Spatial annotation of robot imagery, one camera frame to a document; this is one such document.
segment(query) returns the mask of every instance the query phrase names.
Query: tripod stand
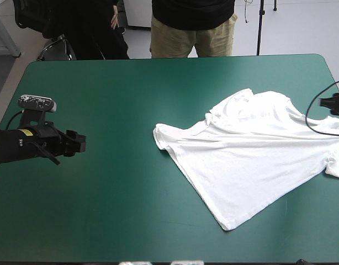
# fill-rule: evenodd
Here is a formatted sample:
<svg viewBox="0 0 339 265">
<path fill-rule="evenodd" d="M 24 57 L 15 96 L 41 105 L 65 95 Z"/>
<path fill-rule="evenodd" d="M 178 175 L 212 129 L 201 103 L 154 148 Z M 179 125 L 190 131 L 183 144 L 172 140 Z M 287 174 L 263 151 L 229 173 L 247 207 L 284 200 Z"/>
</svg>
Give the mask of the tripod stand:
<svg viewBox="0 0 339 265">
<path fill-rule="evenodd" d="M 274 11 L 276 11 L 276 10 L 278 10 L 278 9 L 277 9 L 277 0 L 274 0 Z M 264 10 L 264 0 L 260 0 L 257 56 L 260 54 L 260 43 L 261 43 L 261 39 L 262 39 L 262 23 L 263 23 L 263 15 L 265 15 L 265 10 Z"/>
</svg>

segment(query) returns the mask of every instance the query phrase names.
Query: green table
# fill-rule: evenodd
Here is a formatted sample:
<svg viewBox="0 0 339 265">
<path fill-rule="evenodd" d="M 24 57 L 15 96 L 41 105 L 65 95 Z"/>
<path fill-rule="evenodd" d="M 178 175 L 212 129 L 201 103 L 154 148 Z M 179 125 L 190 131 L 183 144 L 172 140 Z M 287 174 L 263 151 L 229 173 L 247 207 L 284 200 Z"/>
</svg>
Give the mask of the green table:
<svg viewBox="0 0 339 265">
<path fill-rule="evenodd" d="M 152 138 L 244 88 L 304 112 L 332 82 L 319 55 L 31 64 L 1 127 L 21 94 L 48 96 L 47 120 L 87 135 L 87 151 L 0 165 L 0 261 L 339 262 L 339 179 L 320 174 L 225 232 Z"/>
</svg>

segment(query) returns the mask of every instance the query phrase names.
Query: black cable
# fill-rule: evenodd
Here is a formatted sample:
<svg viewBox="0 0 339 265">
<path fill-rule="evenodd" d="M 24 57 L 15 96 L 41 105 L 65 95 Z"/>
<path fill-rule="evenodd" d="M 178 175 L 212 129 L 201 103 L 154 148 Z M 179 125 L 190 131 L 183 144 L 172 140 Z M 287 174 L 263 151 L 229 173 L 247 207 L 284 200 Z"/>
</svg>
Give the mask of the black cable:
<svg viewBox="0 0 339 265">
<path fill-rule="evenodd" d="M 10 124 L 11 124 L 11 122 L 13 121 L 13 119 L 15 119 L 16 118 L 16 116 L 18 116 L 18 115 L 20 115 L 20 114 L 22 114 L 23 113 L 23 110 L 21 110 L 20 112 L 17 112 L 14 116 L 12 116 L 12 118 L 10 119 L 10 121 L 8 122 L 8 125 L 6 125 L 6 130 L 8 130 L 9 129 L 9 126 L 10 126 Z"/>
<path fill-rule="evenodd" d="M 331 136 L 339 136 L 339 134 L 328 134 L 328 133 L 326 133 L 326 132 L 320 132 L 320 131 L 317 131 L 317 130 L 313 129 L 313 128 L 309 125 L 309 123 L 308 123 L 308 114 L 309 114 L 309 110 L 311 109 L 311 107 L 312 107 L 314 101 L 315 101 L 320 95 L 322 95 L 324 92 L 326 92 L 329 88 L 333 87 L 334 85 L 336 85 L 336 84 L 338 84 L 338 83 L 339 83 L 339 81 L 334 82 L 333 84 L 331 84 L 330 86 L 328 86 L 326 89 L 324 89 L 322 92 L 320 92 L 318 95 L 316 95 L 316 96 L 313 98 L 311 104 L 309 104 L 309 106 L 308 106 L 308 109 L 307 109 L 307 112 L 306 112 L 306 115 L 305 115 L 305 123 L 306 123 L 307 127 L 308 127 L 309 129 L 311 129 L 312 131 L 314 131 L 315 133 L 318 133 L 318 134 L 324 134 L 324 135 L 331 135 Z"/>
<path fill-rule="evenodd" d="M 253 0 L 248 1 L 248 0 L 244 0 L 245 1 L 245 21 L 246 23 L 248 23 L 249 21 L 247 20 L 247 3 L 251 4 L 253 3 Z"/>
</svg>

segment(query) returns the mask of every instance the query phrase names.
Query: black chair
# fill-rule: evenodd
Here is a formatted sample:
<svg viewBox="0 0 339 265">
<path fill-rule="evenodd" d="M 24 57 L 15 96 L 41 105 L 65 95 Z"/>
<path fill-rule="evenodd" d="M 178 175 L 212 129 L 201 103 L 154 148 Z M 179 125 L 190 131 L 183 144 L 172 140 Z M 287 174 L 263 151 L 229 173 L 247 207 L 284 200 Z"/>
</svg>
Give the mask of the black chair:
<svg viewBox="0 0 339 265">
<path fill-rule="evenodd" d="M 63 42 L 65 54 L 69 61 L 73 60 L 70 44 L 59 27 L 54 12 L 55 0 L 13 0 L 15 21 L 18 27 L 30 28 L 41 32 L 43 37 L 52 43 L 44 47 L 37 61 L 44 61 L 45 53 L 60 42 Z"/>
</svg>

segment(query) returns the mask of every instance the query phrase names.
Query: person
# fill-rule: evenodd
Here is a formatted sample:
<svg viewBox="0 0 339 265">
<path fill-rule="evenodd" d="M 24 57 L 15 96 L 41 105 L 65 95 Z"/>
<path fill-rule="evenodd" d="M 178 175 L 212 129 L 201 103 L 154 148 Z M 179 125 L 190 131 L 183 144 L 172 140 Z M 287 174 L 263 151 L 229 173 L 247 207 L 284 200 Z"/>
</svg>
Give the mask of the person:
<svg viewBox="0 0 339 265">
<path fill-rule="evenodd" d="M 128 59 L 118 22 L 118 0 L 61 0 L 60 27 L 78 60 Z"/>
<path fill-rule="evenodd" d="M 152 58 L 232 55 L 235 0 L 152 0 Z"/>
</svg>

